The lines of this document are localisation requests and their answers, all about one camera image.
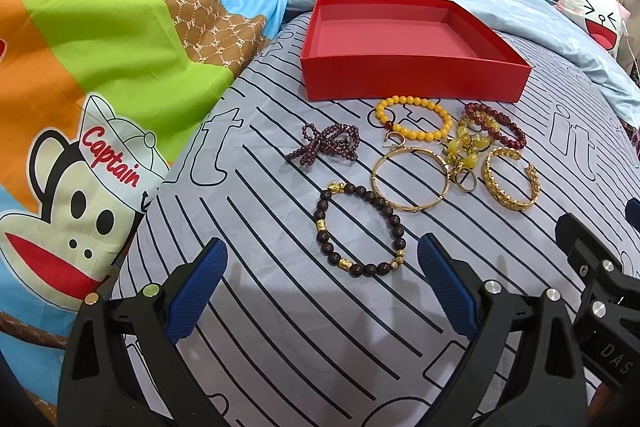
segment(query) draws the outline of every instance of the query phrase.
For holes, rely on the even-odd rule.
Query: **colorful blanket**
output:
[[[56,403],[75,311],[286,0],[0,0],[0,350]]]

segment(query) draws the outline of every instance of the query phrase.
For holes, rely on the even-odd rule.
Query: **orange stripe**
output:
[[[0,184],[25,208],[38,204],[27,179],[34,138],[56,127],[68,139],[78,133],[84,91],[62,67],[21,0],[0,0]]]

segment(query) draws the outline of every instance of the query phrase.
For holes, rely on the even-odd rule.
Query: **monkey ear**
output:
[[[44,199],[44,190],[54,163],[68,146],[66,138],[55,129],[47,129],[33,143],[29,155],[29,181],[40,201]]]

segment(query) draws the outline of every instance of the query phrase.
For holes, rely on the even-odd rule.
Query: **blue gripper pad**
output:
[[[418,241],[418,263],[454,331],[472,342],[478,333],[476,302],[427,235]]]
[[[625,207],[627,222],[640,232],[640,201],[636,198],[629,200]]]
[[[174,346],[193,331],[225,269],[226,245],[217,240],[169,304],[164,332]]]

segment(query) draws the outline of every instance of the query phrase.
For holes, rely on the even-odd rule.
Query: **green stripe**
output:
[[[162,0],[22,0],[84,92],[158,138],[173,161],[232,83],[230,70],[189,59]]]

